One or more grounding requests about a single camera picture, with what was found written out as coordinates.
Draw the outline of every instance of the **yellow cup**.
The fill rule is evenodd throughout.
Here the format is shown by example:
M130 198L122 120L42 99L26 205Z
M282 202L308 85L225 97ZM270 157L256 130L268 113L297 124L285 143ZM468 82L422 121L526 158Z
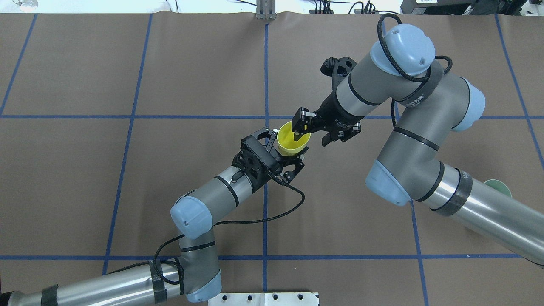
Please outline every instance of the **yellow cup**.
M296 155L304 149L309 139L310 133L302 135L298 141L295 141L295 133L291 131L291 121L289 121L277 133L277 150L283 156Z

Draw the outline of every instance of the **white floor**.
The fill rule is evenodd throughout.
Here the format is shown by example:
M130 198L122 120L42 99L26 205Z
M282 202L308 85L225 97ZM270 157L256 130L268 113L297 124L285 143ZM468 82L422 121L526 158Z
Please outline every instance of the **white floor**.
M19 5L13 1L0 0L0 13L22 13ZM180 13L239 13L254 12L255 6L239 3L235 0L35 0L38 8L32 13L154 13L163 10L179 10ZM375 0L377 10L400 12L402 0ZM315 9L313 0L276 0L276 11L292 11L308 14ZM351 4L332 3L335 14L347 14ZM544 5L529 4L522 7L523 15L544 15Z

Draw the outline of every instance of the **white mounting plate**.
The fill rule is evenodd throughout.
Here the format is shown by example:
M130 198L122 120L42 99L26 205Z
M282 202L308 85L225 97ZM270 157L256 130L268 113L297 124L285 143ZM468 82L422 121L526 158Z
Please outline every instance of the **white mounting plate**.
M220 293L208 306L319 306L319 293Z

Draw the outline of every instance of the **light blue cap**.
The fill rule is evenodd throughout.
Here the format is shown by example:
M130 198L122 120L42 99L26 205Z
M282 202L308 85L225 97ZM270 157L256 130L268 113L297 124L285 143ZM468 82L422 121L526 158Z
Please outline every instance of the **light blue cap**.
M212 213L197 198L181 197L170 209L170 216L182 234L197 239L212 228Z
M468 109L461 122L452 129L455 132L461 132L471 127L476 120L480 119L485 109L485 96L476 87L472 86L465 78L462 78L468 85Z
M211 298L216 297L218 294L221 293L221 270L219 270L219 273L212 278L212 280L209 281L206 285L204 285L202 288L196 290L193 293L186 294L187 300L191 303L198 303L202 301L207 301Z
M379 161L374 161L365 181L368 189L389 202L404 206L410 201L408 192Z
M424 72L435 59L436 51L431 39L416 26L401 23L389 30L384 39L395 62L408 75L415 76ZM400 76L385 56L380 41L372 46L370 58L381 70Z

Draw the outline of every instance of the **white bracket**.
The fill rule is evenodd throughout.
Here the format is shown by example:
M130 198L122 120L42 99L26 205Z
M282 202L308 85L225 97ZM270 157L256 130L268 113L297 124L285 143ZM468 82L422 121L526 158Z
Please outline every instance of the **white bracket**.
M319 293L220 293L208 306L319 306Z
M276 0L257 0L257 19L276 19Z

